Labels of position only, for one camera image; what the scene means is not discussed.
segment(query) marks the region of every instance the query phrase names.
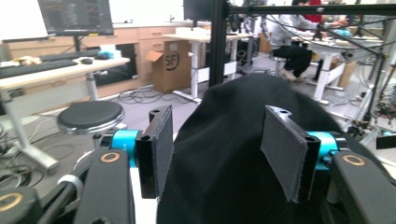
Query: shoe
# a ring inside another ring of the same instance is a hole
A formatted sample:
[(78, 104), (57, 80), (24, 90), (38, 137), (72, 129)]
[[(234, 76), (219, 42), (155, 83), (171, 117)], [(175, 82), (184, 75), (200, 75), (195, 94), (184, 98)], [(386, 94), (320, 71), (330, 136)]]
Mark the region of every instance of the shoe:
[(289, 81), (295, 81), (297, 79), (291, 71), (288, 71), (285, 68), (280, 69), (279, 73), (285, 76)]
[(305, 81), (305, 77), (299, 76), (299, 77), (297, 77), (294, 81), (295, 81), (295, 82), (304, 82), (304, 81)]

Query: person's leg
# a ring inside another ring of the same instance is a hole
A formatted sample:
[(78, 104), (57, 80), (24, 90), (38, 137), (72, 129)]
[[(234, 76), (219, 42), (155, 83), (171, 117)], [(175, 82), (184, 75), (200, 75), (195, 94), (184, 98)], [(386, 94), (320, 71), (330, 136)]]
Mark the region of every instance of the person's leg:
[(293, 74), (299, 77), (309, 66), (312, 51), (298, 46), (284, 46), (273, 50), (274, 56), (287, 58), (284, 68), (288, 71), (294, 70)]

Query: keyboard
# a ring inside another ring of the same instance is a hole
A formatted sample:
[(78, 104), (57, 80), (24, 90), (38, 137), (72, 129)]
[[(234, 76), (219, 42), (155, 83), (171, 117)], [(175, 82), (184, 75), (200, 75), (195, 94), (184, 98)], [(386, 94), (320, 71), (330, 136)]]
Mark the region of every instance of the keyboard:
[(66, 52), (61, 54), (48, 54), (48, 55), (41, 55), (38, 58), (41, 62), (53, 62), (59, 60), (73, 60), (81, 57), (95, 57), (98, 55), (99, 49), (90, 49), (86, 51), (78, 51), (78, 52)]
[(49, 71), (56, 68), (73, 66), (76, 64), (78, 63), (73, 62), (72, 60), (60, 60), (60, 61), (32, 64), (25, 66), (2, 67), (0, 68), (0, 78), (17, 77), (31, 73)]

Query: sfc logo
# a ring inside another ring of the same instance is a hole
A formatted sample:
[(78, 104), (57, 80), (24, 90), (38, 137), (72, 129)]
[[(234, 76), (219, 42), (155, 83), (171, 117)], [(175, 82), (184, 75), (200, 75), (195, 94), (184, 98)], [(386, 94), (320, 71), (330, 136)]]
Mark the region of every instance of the sfc logo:
[(180, 63), (180, 56), (178, 55), (178, 53), (165, 56), (166, 71), (173, 71), (177, 69), (179, 63)]

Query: white screen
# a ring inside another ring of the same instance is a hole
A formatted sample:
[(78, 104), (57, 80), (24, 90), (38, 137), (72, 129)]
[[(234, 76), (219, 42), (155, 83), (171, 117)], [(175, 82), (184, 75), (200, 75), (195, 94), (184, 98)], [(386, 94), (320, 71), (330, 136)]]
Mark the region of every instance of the white screen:
[(36, 0), (2, 1), (0, 6), (1, 40), (46, 37), (47, 29)]

